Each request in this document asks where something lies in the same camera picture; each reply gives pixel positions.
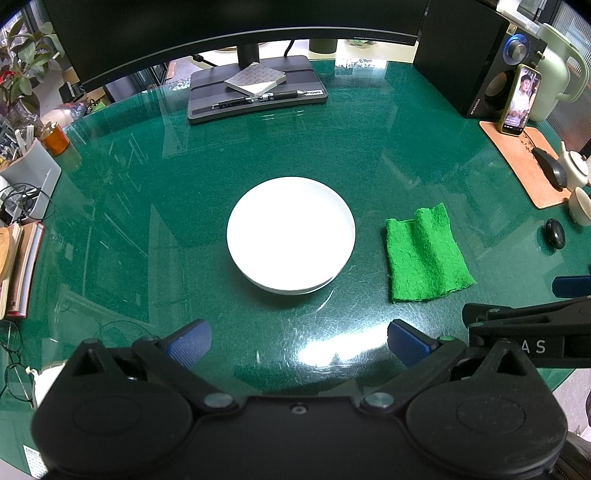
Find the green cleaning cloth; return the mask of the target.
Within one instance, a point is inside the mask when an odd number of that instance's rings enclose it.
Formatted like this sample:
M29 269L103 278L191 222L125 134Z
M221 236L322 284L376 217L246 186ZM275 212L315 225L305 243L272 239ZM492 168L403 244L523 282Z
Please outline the green cleaning cloth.
M386 251L394 302L439 299L476 283L442 203L418 209L412 219L388 219Z

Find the small black round object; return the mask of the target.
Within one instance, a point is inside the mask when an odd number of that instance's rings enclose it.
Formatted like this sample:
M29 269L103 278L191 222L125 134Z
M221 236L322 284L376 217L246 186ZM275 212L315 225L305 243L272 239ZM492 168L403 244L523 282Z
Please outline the small black round object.
M548 246L554 250L562 250L566 245L566 236L562 224L550 218L544 225L544 238Z

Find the white teacup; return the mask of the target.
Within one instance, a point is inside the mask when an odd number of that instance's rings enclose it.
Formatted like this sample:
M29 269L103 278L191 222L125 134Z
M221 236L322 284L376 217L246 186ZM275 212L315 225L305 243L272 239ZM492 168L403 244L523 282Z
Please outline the white teacup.
M581 188L576 187L568 200L568 209L571 218L580 226L591 225L591 199Z

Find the black computer mouse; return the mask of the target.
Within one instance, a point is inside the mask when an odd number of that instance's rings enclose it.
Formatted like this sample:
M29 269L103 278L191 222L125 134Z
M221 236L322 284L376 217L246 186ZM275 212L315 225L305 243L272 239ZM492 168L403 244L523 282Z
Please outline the black computer mouse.
M568 179L564 167L548 152L539 147L534 147L532 154L552 187L557 191L565 189Z

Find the white teapot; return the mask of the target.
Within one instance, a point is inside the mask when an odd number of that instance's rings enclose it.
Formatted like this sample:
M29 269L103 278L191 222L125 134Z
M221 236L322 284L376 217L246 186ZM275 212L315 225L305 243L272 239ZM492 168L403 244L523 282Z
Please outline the white teapot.
M587 161L579 152L568 150L564 142L560 144L559 163L566 171L569 191L574 192L577 187L588 185L590 170Z

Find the tan leather mouse mat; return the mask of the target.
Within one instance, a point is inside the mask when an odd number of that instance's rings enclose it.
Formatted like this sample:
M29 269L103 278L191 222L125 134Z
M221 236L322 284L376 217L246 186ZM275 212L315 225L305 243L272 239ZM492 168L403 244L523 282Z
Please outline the tan leather mouse mat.
M547 125L542 130L528 126L519 137L501 134L493 122L480 121L480 128L505 159L533 205L545 209L568 201L570 192L556 190L546 178L531 150L538 147L554 159L558 158L559 138Z

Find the eyeglasses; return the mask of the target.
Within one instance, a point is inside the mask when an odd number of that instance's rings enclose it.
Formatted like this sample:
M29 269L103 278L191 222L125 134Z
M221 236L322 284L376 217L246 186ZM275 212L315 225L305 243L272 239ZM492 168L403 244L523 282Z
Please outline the eyeglasses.
M35 407L34 379L21 358L22 336L18 325L10 320L1 321L1 349L8 355L2 374L1 395Z

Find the smartphone with lit screen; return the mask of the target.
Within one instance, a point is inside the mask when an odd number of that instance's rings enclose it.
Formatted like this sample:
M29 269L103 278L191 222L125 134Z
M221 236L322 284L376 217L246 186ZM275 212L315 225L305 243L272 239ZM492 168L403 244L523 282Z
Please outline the smartphone with lit screen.
M501 134L519 136L526 127L541 85L541 74L527 65L519 65L507 105L497 130Z

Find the stack of books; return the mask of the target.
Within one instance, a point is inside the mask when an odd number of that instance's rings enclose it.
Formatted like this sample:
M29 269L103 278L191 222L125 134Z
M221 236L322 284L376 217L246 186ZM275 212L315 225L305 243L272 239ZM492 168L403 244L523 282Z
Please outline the stack of books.
M26 318L44 233L40 222L1 228L1 319Z

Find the pale green kettle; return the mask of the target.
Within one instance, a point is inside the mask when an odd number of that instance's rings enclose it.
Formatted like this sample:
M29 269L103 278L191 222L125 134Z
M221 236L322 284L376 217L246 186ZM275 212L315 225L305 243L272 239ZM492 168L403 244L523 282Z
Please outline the pale green kettle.
M573 103L578 100L589 80L586 60L565 35L544 23L538 30L538 38L545 41L547 46L537 66L541 83L530 113L530 119L535 122L545 120L558 102ZM571 79L568 68L570 58L576 61L581 72L575 85L566 92Z

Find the grey desk organiser box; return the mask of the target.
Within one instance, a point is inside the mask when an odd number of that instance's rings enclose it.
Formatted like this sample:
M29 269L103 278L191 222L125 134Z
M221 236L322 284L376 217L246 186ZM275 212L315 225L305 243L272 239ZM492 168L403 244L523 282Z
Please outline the grey desk organiser box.
M37 191L37 198L27 221L41 221L47 213L61 172L61 167L42 143L35 139L24 156L1 170L1 176L11 186L32 186Z

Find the orange cup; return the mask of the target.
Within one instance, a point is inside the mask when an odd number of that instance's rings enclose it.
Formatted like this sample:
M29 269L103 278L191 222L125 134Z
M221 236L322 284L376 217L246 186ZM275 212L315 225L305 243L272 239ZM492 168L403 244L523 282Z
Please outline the orange cup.
M49 122L44 125L41 130L40 140L52 156L61 155L70 143L62 127L56 122Z

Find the grey monitor stand base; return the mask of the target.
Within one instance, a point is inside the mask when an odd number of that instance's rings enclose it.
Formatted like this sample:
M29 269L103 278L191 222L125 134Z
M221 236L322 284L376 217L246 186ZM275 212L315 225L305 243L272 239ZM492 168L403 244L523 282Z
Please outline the grey monitor stand base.
M304 56L263 59L259 66L276 70L276 78L236 88L245 75L230 64L193 73L187 104L187 120L200 124L250 112L324 104L328 91Z

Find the black speaker with blue knob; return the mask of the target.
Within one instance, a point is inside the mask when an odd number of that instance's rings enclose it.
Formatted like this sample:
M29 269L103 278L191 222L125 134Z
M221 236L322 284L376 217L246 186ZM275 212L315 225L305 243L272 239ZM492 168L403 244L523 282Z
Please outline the black speaker with blue knob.
M431 1L413 65L463 117L497 120L517 67L535 68L546 46L479 1Z

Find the black pen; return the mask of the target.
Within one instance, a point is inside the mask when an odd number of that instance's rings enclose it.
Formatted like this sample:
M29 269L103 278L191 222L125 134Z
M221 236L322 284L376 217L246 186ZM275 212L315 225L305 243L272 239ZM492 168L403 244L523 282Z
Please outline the black pen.
M235 106L242 106L242 105L249 105L253 103L260 103L260 102L267 102L267 101L274 101L274 100L290 100L295 99L301 96L304 96L305 92L301 90L292 90L287 92L280 92L280 93L266 93L260 96L254 97L242 97L242 98L235 98L230 100L224 100L221 102L214 103L211 106L212 110L219 110L225 109Z

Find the grey notepad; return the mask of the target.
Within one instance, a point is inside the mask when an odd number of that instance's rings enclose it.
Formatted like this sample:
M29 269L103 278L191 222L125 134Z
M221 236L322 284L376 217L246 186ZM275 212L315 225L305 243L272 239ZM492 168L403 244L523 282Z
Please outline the grey notepad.
M283 71L252 62L249 67L226 79L224 84L232 90L254 97L266 94L286 81L287 74Z

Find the black curved monitor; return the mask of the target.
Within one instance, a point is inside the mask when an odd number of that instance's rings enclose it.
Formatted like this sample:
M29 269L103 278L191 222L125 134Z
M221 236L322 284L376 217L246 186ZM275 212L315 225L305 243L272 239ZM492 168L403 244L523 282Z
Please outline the black curved monitor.
M94 89L158 63L231 46L360 38L414 44L424 1L47 1L82 85Z

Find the potted plant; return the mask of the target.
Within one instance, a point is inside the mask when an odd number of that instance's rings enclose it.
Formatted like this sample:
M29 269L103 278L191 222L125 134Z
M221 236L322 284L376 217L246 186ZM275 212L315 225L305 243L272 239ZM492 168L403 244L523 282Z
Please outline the potted plant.
M17 105L32 113L40 111L34 89L44 82L63 47L51 22L44 22L30 32L20 16L8 23L1 36L1 116L6 117Z

